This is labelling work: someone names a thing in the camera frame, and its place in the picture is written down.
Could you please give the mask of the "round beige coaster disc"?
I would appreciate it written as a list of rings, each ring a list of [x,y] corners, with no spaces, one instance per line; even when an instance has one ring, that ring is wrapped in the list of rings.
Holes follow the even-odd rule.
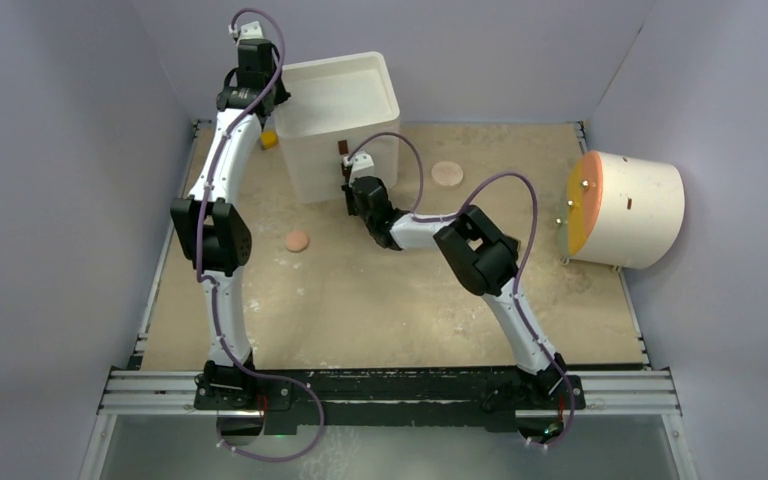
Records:
[[[456,162],[441,161],[431,168],[432,181],[442,188],[454,188],[464,180],[464,170]]]

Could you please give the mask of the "aluminium table edge rail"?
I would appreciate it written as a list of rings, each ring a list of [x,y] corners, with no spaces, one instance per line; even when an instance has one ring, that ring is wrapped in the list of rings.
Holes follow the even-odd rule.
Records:
[[[253,413],[258,408],[288,411],[309,402],[311,389],[325,406],[472,405],[487,413],[512,411],[519,418],[549,417],[558,402],[540,400],[508,367],[424,369],[288,370],[280,380],[259,383],[264,391],[255,409],[217,411],[194,407],[196,372],[114,371],[107,380],[102,414]],[[670,415],[681,411],[667,371],[572,372],[582,388],[583,415]]]

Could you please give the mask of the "white cylindrical bin orange lid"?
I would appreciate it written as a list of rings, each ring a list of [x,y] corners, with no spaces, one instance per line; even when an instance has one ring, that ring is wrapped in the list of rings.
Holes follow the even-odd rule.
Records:
[[[675,166],[590,150],[568,175],[556,219],[562,261],[648,268],[674,244],[684,213]]]

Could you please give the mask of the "yellow grey small block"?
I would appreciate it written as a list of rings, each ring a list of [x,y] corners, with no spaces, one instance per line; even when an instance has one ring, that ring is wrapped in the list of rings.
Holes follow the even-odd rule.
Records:
[[[275,148],[279,143],[279,137],[275,131],[264,131],[260,135],[260,144],[263,150]]]

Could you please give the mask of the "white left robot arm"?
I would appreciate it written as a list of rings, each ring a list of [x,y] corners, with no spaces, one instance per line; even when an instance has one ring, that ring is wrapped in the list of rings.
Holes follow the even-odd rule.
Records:
[[[274,107],[289,98],[280,52],[266,39],[240,39],[237,65],[217,96],[215,133],[204,167],[170,214],[207,303],[210,348],[195,378],[197,410],[255,409],[263,394],[254,374],[242,300],[253,240],[235,205],[253,149]]]

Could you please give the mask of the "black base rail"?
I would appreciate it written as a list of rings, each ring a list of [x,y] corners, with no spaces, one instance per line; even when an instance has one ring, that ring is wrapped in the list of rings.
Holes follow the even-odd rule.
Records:
[[[515,366],[261,370],[205,364],[194,407],[222,417],[244,410],[265,417],[268,435],[302,425],[480,427],[545,441],[569,410],[586,407],[577,375],[532,376]]]

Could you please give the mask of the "round peach powder puff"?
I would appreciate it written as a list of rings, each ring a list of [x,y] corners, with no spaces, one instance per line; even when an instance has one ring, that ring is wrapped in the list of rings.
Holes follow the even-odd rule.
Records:
[[[284,245],[289,252],[299,253],[309,247],[310,237],[304,230],[294,230],[285,236]]]

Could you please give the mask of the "white three-drawer organizer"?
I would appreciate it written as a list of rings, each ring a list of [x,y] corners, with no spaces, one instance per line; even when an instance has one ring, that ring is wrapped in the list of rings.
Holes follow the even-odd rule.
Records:
[[[273,112],[279,147],[296,200],[343,195],[344,143],[400,129],[401,110],[384,56],[375,51],[289,64],[282,81],[290,98]]]

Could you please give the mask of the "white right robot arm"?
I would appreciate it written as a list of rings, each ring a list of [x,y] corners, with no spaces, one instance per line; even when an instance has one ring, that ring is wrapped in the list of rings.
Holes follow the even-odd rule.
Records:
[[[376,244],[395,251],[437,248],[459,284],[485,301],[510,346],[529,404],[558,402],[569,410],[585,406],[582,388],[542,332],[521,290],[524,265],[517,262],[517,239],[470,202],[453,214],[414,215],[393,206],[377,177],[350,179],[342,190],[348,213],[363,221]]]

